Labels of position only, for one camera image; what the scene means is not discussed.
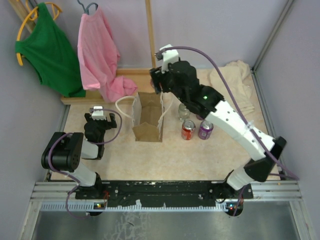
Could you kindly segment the green-capped Chang soda bottle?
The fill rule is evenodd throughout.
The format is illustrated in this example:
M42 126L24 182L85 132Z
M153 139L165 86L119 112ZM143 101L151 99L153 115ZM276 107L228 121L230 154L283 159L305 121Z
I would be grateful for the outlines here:
M191 112L187 109L187 107L183 103L181 103L178 106L178 117L179 117L179 120L181 122L189 120L190 119L190 115L191 115Z

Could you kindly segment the canvas bag with rope handles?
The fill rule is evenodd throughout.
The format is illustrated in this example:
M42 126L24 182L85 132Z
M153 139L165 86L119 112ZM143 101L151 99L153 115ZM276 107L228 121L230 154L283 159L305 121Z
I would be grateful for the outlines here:
M133 100L131 114L124 113L119 103ZM161 143L163 141L164 118L174 102L170 95L170 102L165 105L165 94L138 92L135 96L124 96L115 102L117 110L131 119L132 131L137 142Z

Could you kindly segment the red Coke can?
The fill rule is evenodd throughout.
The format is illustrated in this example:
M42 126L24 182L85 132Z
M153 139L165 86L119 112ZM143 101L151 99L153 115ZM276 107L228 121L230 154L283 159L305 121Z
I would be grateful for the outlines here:
M192 120L184 120L181 126L181 137L184 140L191 140L194 136L196 125Z
M155 89L154 82L153 82L152 79L150 79L150 85L151 85L151 87L152 87L153 89Z

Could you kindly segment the purple Fanta soda can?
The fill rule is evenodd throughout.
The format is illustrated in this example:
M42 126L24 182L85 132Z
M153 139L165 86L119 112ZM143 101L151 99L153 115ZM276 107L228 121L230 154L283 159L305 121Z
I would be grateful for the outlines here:
M201 120L201 121L203 121L204 119L200 116L200 115L196 115L196 118L198 119L198 120Z

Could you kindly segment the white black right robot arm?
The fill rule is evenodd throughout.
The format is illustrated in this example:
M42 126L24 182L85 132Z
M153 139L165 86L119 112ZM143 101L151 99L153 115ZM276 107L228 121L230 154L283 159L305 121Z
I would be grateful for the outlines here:
M249 154L249 161L226 177L223 192L227 197L235 198L241 188L254 181L266 181L287 144L283 137L273 138L250 127L221 93L200 83L196 69L188 61L159 67L152 79L156 91L174 94L188 110L222 129Z

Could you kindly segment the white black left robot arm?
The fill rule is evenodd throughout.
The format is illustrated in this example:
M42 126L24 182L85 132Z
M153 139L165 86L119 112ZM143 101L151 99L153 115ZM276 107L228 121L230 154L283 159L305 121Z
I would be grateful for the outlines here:
M104 145L111 141L104 142L104 135L107 130L121 127L123 120L117 125L115 115L119 113L109 110L111 121L94 120L89 113L86 114L88 122L85 127L93 141L83 140L81 132L55 132L41 156L41 165L44 169L62 174L74 180L78 199L99 198L103 195L104 186L98 173L89 170L80 163L81 154L89 154L89 160L95 160L102 156Z

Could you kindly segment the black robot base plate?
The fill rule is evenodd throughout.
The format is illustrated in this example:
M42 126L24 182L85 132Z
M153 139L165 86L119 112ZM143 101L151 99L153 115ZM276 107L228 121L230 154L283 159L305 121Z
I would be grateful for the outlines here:
M222 201L237 200L240 190L234 190L225 181L102 181L102 194L97 198L77 200L102 200L108 207L131 207L140 201L143 207L214 207Z

